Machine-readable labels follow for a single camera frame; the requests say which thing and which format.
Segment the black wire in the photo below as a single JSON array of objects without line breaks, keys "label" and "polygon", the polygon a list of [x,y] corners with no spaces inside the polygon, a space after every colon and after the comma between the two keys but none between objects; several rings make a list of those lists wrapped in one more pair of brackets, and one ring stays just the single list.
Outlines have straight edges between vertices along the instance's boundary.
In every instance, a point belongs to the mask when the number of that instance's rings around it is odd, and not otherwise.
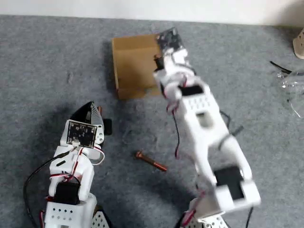
[{"label": "black wire", "polygon": [[220,110],[219,113],[221,113],[222,115],[224,115],[227,118],[227,123],[226,126],[229,129],[230,126],[230,122],[231,122],[231,117],[230,115],[228,115],[227,113],[225,113],[224,111]]},{"label": "black wire", "polygon": [[47,166],[48,164],[50,164],[52,161],[56,160],[57,158],[63,158],[65,156],[67,156],[70,153],[70,151],[65,152],[65,153],[61,153],[59,155],[57,155],[56,157],[51,158],[50,160],[46,161],[45,163],[43,163],[42,165],[40,165],[28,178],[27,180],[24,182],[23,185],[23,200],[24,200],[24,204],[27,210],[27,214],[28,217],[30,219],[30,221],[32,222],[33,227],[38,228],[37,223],[35,222],[35,219],[30,211],[30,207],[29,207],[29,201],[28,201],[28,193],[27,193],[27,187],[29,182],[31,181],[31,179],[45,166]]},{"label": "black wire", "polygon": [[231,226],[226,222],[226,220],[224,220],[224,222],[226,223],[226,225],[227,225],[228,228],[231,228]]},{"label": "black wire", "polygon": [[231,134],[233,136],[236,136],[237,134],[239,134],[242,130],[244,130],[244,126],[240,125],[234,132],[232,132]]},{"label": "black wire", "polygon": [[177,133],[177,144],[176,144],[175,153],[174,153],[175,158],[177,158],[178,157],[178,150],[179,150],[179,146],[180,146],[180,132],[179,132],[179,128],[177,126],[174,110],[172,111],[172,116],[173,116],[173,120],[174,120],[174,124],[175,124],[175,128],[176,128],[176,133]]},{"label": "black wire", "polygon": [[248,226],[249,226],[249,222],[250,222],[250,219],[251,219],[252,212],[253,212],[253,207],[251,207],[250,210],[249,210],[245,228],[248,228]]},{"label": "black wire", "polygon": [[284,68],[284,67],[281,67],[280,65],[274,63],[273,61],[270,61],[270,63],[271,63],[272,65],[274,65],[275,67],[280,68],[280,69],[282,70],[283,73],[290,74],[290,73],[292,72],[291,70],[288,70],[288,69],[286,69],[286,68]]}]

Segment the circuit board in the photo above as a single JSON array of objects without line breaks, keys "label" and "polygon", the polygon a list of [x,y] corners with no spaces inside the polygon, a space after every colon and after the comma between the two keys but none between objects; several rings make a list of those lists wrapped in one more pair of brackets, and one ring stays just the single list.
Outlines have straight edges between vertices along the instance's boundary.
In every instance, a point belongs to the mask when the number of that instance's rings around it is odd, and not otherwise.
[{"label": "circuit board", "polygon": [[97,126],[69,121],[66,142],[67,144],[80,143],[79,146],[94,147]]},{"label": "circuit board", "polygon": [[174,51],[177,51],[184,47],[176,28],[171,28],[160,33],[157,36],[156,41],[163,53],[169,48],[173,48]]}]

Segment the wire bundle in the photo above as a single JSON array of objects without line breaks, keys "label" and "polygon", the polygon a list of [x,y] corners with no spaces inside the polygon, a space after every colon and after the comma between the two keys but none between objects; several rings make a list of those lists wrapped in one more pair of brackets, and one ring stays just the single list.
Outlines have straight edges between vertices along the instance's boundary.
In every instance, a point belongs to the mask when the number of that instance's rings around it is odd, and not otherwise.
[{"label": "wire bundle", "polygon": [[[42,165],[40,165],[34,172],[32,172],[32,174],[30,174],[30,176],[26,179],[26,181],[24,182],[24,185],[23,185],[23,199],[24,199],[24,203],[25,203],[25,207],[26,207],[26,210],[27,210],[27,214],[28,214],[28,217],[33,225],[34,228],[38,228],[38,225],[31,213],[31,209],[30,209],[30,206],[29,206],[29,199],[28,199],[28,192],[27,192],[27,188],[28,188],[28,184],[29,182],[32,180],[32,178],[40,171],[42,170],[42,168],[44,168],[45,166],[47,166],[48,164],[50,164],[52,161],[58,159],[58,158],[63,158],[65,156],[67,156],[68,154],[70,154],[70,152],[72,152],[73,150],[75,150],[76,148],[74,147],[73,149],[67,151],[67,152],[64,152],[64,153],[61,153],[51,159],[49,159],[48,161],[46,161],[45,163],[43,163]],[[75,172],[76,172],[76,168],[78,166],[78,159],[79,157],[83,154],[82,151],[83,151],[83,147],[79,150],[79,153],[77,155],[77,159],[76,159],[76,162],[72,168],[72,173],[68,173],[68,172],[62,172],[62,173],[58,173],[58,174],[52,174],[50,175],[50,178],[58,178],[58,177],[64,177],[64,181],[70,181],[71,179],[75,179],[79,184],[80,183],[80,180],[75,176]],[[98,147],[94,146],[94,149],[99,151],[102,155],[102,158],[100,159],[100,161],[98,163],[92,163],[92,165],[99,165],[101,164],[104,159],[105,159],[105,153]],[[44,228],[44,222],[43,222],[43,215],[45,214],[44,211],[40,211],[39,213],[39,223],[40,223],[40,227],[41,228]]]}]

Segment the bolt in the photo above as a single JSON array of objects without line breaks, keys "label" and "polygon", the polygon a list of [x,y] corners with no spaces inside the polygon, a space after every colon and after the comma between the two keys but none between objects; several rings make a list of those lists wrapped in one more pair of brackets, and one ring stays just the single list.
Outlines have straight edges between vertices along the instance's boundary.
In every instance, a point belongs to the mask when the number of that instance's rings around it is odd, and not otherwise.
[{"label": "bolt", "polygon": [[144,155],[142,151],[138,151],[136,153],[135,157],[145,161],[146,163],[149,163],[150,165],[153,165],[154,167],[156,167],[157,169],[159,169],[163,172],[167,171],[166,166],[161,165],[161,164],[157,163],[156,161],[154,161],[153,159],[149,158],[148,156]]},{"label": "bolt", "polygon": [[99,113],[100,113],[100,115],[101,115],[101,114],[102,114],[102,112],[103,112],[102,107],[101,107],[101,106],[98,106],[98,107],[97,107],[97,109],[98,109],[98,111],[99,111]]}]

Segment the gray carpet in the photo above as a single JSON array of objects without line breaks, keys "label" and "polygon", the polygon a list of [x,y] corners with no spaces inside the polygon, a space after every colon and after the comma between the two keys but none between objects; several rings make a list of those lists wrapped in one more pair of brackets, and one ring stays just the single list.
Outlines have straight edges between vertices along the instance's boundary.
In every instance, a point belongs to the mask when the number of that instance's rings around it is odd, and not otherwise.
[{"label": "gray carpet", "polygon": [[[243,124],[239,143],[251,164],[262,205],[251,228],[301,227],[304,222],[303,120],[293,116],[277,89],[273,60],[303,66],[292,50],[300,29],[185,22],[54,17],[0,17],[0,223],[29,228],[22,186],[53,156],[66,119],[94,100],[113,119],[106,160],[95,167],[91,191],[117,228],[172,228],[196,195],[194,168],[174,159],[176,132],[161,97],[119,101],[110,41],[176,26],[190,62],[209,83],[223,111]],[[181,129],[181,150],[189,145]],[[134,151],[166,164],[168,171],[133,158]],[[218,167],[223,158],[210,153]],[[45,207],[48,169],[29,187],[33,212]],[[247,211],[225,215],[245,226]]]}]

